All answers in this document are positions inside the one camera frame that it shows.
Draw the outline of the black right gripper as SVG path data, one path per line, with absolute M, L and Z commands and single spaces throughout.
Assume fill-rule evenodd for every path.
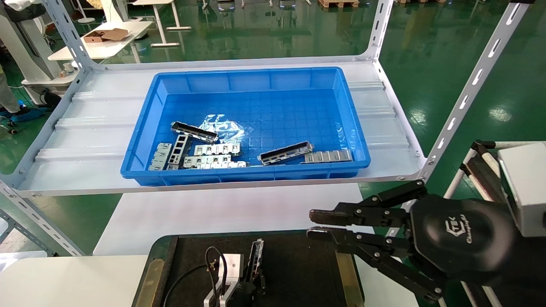
M 447 200 L 426 195 L 425 183 L 415 180 L 359 203 L 341 202 L 333 210 L 309 212 L 312 222 L 334 226 L 398 228 L 410 216 L 414 247 L 407 239 L 330 227 L 312 227 L 306 235 L 312 240 L 333 243 L 338 253 L 358 256 L 426 301 L 442 298 L 444 282 L 436 282 L 398 259 L 418 253 L 451 278 L 499 276 L 519 241 L 519 231 L 509 210 L 503 204 L 485 200 Z M 401 205 L 412 200 L 418 201 L 408 214 Z

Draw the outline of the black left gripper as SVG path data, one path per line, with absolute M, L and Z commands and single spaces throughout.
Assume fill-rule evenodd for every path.
M 254 301 L 265 294 L 265 277 L 258 275 L 254 281 L 242 281 L 230 297 L 231 307 L 253 307 Z

